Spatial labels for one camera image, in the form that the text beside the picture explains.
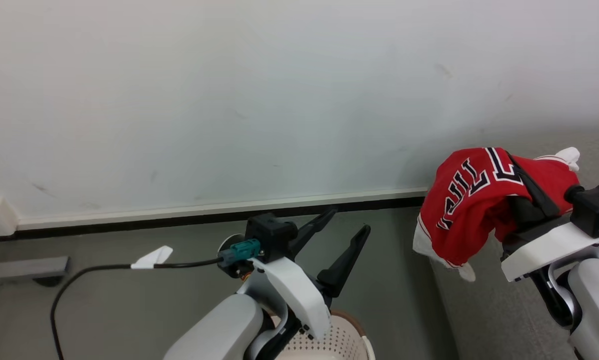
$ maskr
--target red shirt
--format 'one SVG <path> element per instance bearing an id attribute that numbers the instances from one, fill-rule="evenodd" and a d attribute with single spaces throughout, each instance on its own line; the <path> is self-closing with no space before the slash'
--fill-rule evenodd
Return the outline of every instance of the red shirt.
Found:
<path id="1" fill-rule="evenodd" d="M 572 208 L 564 194 L 579 181 L 564 160 L 513 158 L 553 200 L 560 215 Z M 531 196 L 512 166 L 503 148 L 487 147 L 455 151 L 437 168 L 420 216 L 439 257 L 462 265 L 480 251 L 493 229 L 500 241 L 516 229 L 506 197 Z"/>

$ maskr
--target laundry basket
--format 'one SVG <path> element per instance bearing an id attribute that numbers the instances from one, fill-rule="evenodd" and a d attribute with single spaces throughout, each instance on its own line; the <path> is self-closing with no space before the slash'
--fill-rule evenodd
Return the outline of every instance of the laundry basket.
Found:
<path id="1" fill-rule="evenodd" d="M 279 318 L 272 318 L 274 323 Z M 296 333 L 277 356 L 277 360 L 375 360 L 371 342 L 362 326 L 349 314 L 333 310 L 331 328 L 324 340 L 311 340 Z"/>

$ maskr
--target clothing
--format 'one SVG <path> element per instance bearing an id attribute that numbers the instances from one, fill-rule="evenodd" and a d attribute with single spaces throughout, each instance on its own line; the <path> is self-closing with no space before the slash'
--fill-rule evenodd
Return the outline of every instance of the clothing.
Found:
<path id="1" fill-rule="evenodd" d="M 559 214 L 572 209 L 564 194 L 579 183 L 579 151 L 567 148 L 536 159 L 513 157 L 553 200 Z M 489 233 L 502 241 L 517 225 L 506 197 L 531 200 L 508 153 L 503 148 L 466 148 L 453 152 L 439 168 L 417 219 L 413 250 L 445 266 L 462 278 L 475 280 L 468 260 L 484 246 Z"/>

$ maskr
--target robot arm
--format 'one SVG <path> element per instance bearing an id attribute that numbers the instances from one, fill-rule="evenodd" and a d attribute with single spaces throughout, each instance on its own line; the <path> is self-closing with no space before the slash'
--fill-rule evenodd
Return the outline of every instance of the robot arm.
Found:
<path id="1" fill-rule="evenodd" d="M 599 360 L 599 186 L 573 187 L 565 198 L 571 214 L 532 221 L 522 216 L 529 203 L 511 203 L 520 229 L 502 243 L 501 269 L 508 281 L 531 278 L 578 358 Z"/>
<path id="2" fill-rule="evenodd" d="M 338 297 L 371 232 L 368 225 L 317 278 L 295 264 L 295 257 L 321 231 L 336 210 L 329 209 L 297 229 L 272 214 L 250 218 L 244 235 L 233 235 L 219 249 L 217 266 L 232 278 L 247 276 L 186 332 L 164 360 L 272 360 L 297 333 L 322 339 L 330 328 L 330 305 Z M 281 319 L 277 326 L 271 319 Z"/>

